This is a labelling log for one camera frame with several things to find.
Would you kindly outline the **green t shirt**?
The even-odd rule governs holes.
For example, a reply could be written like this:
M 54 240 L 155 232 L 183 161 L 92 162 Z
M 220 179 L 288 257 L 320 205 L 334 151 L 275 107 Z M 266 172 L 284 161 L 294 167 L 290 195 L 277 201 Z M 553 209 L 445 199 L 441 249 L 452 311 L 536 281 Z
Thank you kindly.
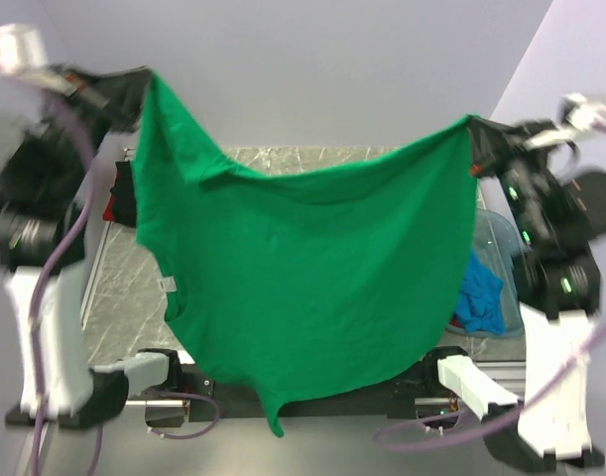
M 269 176 L 229 158 L 160 78 L 133 161 L 138 243 L 199 368 L 282 407 L 398 376 L 440 339 L 470 256 L 470 118 L 367 162 Z

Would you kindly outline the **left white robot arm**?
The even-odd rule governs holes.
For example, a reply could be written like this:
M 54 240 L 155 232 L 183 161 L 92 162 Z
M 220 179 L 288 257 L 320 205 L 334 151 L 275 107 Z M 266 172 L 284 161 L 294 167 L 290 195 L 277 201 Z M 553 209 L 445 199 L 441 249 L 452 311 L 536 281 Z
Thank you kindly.
M 138 128 L 151 80 L 147 67 L 94 74 L 55 64 L 38 76 L 48 94 L 36 125 L 0 115 L 0 269 L 23 367 L 9 426 L 88 430 L 119 416 L 132 397 L 169 399 L 182 389 L 176 351 L 91 366 L 81 331 L 90 207 L 75 197 L 104 138 Z

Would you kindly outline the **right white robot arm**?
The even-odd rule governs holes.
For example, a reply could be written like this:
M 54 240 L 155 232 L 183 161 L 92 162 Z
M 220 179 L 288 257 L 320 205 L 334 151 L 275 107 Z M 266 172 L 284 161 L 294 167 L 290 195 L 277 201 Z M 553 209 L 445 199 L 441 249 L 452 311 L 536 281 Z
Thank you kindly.
M 547 164 L 556 148 L 574 146 L 599 127 L 598 119 L 469 124 L 471 173 L 499 181 L 526 244 L 513 261 L 525 390 L 521 396 L 506 390 L 456 347 L 425 355 L 421 384 L 431 395 L 458 397 L 485 428 L 490 454 L 528 474 L 561 463 L 580 469 L 605 463 L 588 429 L 586 380 L 601 296 L 590 244 L 606 234 L 606 173 L 561 181 Z

